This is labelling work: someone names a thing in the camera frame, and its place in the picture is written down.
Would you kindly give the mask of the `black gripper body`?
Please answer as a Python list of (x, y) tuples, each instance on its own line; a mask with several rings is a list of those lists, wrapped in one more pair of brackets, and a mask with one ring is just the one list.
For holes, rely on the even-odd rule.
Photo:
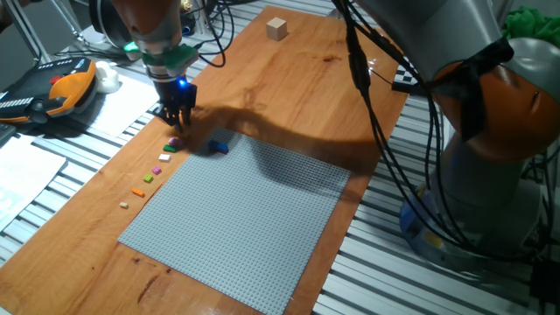
[(189, 115), (195, 107), (198, 87), (186, 79), (154, 83), (159, 96), (158, 113)]

